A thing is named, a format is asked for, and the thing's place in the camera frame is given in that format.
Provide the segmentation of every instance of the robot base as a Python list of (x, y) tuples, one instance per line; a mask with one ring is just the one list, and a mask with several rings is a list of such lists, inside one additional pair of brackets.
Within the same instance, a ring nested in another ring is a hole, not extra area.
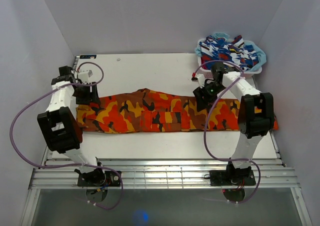
[(210, 170), (210, 185), (211, 186), (232, 186), (239, 185), (244, 180), (244, 186), (256, 185), (254, 172), (250, 170), (248, 176), (233, 177), (231, 178), (226, 170)]
[[(119, 187), (120, 179), (119, 177), (112, 171), (105, 171), (105, 181), (109, 183), (108, 187)], [(103, 185), (95, 185), (92, 182), (85, 181), (81, 175), (78, 177), (77, 186), (79, 187), (101, 187)]]

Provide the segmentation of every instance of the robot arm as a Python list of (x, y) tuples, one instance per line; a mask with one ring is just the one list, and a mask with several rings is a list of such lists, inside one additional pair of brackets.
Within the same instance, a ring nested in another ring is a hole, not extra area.
[[(236, 71), (234, 67), (228, 67), (222, 62), (215, 63), (211, 68), (211, 73), (212, 80), (204, 80), (203, 75), (197, 75), (200, 86), (193, 93), (196, 97), (198, 111), (209, 110), (217, 99), (218, 93), (241, 77), (241, 73)], [(230, 88), (230, 91), (240, 101), (238, 112), (240, 137), (231, 159), (252, 159), (257, 145), (274, 126), (273, 96), (270, 93), (262, 93), (255, 89), (244, 78), (238, 80)], [(256, 108), (260, 109), (261, 112), (256, 113)], [(247, 160), (230, 161), (225, 173), (222, 174), (222, 178), (225, 177), (226, 180), (232, 182), (242, 180), (248, 182), (249, 180), (246, 179), (253, 176), (251, 163)], [(215, 185), (223, 185), (222, 181), (215, 181)]]
[[(52, 89), (65, 84), (76, 83), (72, 68), (59, 68), (59, 76), (52, 79)], [(82, 84), (90, 84), (91, 70), (78, 72), (77, 79)], [(70, 108), (72, 96), (76, 96), (76, 104), (88, 105), (90, 102), (99, 103), (97, 86), (69, 85), (56, 91), (52, 96), (48, 108), (37, 116), (37, 121), (45, 142), (51, 151), (68, 156), (73, 162), (82, 165), (100, 166), (101, 163), (94, 156), (85, 153), (80, 144), (83, 141), (82, 130), (78, 126)], [(75, 170), (82, 178), (94, 185), (101, 185), (105, 180), (105, 172), (100, 168), (81, 166)]]

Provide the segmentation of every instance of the blue light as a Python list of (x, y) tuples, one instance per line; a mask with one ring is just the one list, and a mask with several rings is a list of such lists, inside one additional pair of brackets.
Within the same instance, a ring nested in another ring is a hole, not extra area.
[(146, 211), (139, 209), (133, 213), (133, 223), (136, 226), (146, 226), (149, 220), (149, 215)]
[(148, 216), (148, 214), (146, 213), (146, 212), (143, 212), (143, 219), (144, 219), (144, 221), (145, 222), (148, 222), (148, 219), (149, 219), (149, 216)]

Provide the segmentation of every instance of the white table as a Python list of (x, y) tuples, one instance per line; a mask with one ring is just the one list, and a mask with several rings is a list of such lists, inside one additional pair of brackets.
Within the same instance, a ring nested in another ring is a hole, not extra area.
[[(197, 57), (191, 53), (161, 54), (99, 54), (95, 59), (79, 59), (83, 62), (99, 64), (105, 73), (98, 85), (99, 97), (130, 93), (148, 88), (164, 93), (193, 96), (198, 83), (191, 81), (197, 68)], [(99, 80), (101, 73), (93, 65), (93, 80)], [(235, 99), (231, 92), (223, 98)], [(215, 131), (207, 133), (210, 151), (217, 157), (229, 158), (234, 153), (240, 132)], [(203, 143), (203, 132), (168, 133), (128, 133), (106, 134), (84, 132), (83, 150), (99, 159), (137, 159), (137, 160), (199, 160), (211, 159)], [(66, 158), (54, 152), (53, 159)], [(275, 148), (268, 133), (256, 148), (255, 159), (276, 159)]]

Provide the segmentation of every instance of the camouflage clothing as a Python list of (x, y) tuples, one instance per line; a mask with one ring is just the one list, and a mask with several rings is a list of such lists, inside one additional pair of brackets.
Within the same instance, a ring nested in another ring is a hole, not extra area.
[[(238, 130), (240, 102), (221, 99), (210, 117), (209, 131)], [(84, 131), (108, 134), (202, 131), (207, 111), (197, 111), (195, 97), (147, 88), (100, 98), (100, 104), (79, 105), (76, 120)]]

